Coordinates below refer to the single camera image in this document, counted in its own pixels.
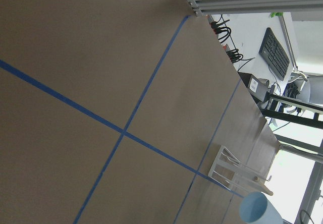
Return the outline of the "black keyboard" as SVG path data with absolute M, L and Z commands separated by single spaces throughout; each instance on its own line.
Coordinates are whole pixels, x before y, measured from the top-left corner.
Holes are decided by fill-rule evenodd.
M 279 80 L 283 81 L 287 74 L 290 61 L 270 27 L 266 28 L 259 54 Z

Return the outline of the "wooden rack dowel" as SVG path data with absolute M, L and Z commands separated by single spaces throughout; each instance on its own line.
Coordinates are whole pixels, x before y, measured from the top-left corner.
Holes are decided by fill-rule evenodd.
M 258 189 L 261 191 L 261 192 L 264 192 L 270 196 L 273 196 L 273 191 L 271 191 L 261 180 L 258 176 L 255 176 L 253 178 L 253 181 L 257 184 L 258 186 Z

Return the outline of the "light blue plastic cup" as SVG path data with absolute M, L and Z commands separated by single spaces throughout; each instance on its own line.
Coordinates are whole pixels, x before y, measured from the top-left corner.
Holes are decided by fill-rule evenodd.
M 245 223 L 284 223 L 281 215 L 261 192 L 252 192 L 243 198 L 239 215 Z

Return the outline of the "green plastic clamp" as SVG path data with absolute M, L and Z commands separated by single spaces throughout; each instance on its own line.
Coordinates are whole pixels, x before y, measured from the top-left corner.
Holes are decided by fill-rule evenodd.
M 270 17 L 273 18 L 273 17 L 280 17 L 283 15 L 283 12 L 273 12 L 270 14 Z

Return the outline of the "black box with label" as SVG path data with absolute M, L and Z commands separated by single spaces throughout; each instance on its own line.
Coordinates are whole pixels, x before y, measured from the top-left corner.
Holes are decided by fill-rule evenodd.
M 256 103 L 267 101 L 269 79 L 257 78 L 251 73 L 238 74 Z

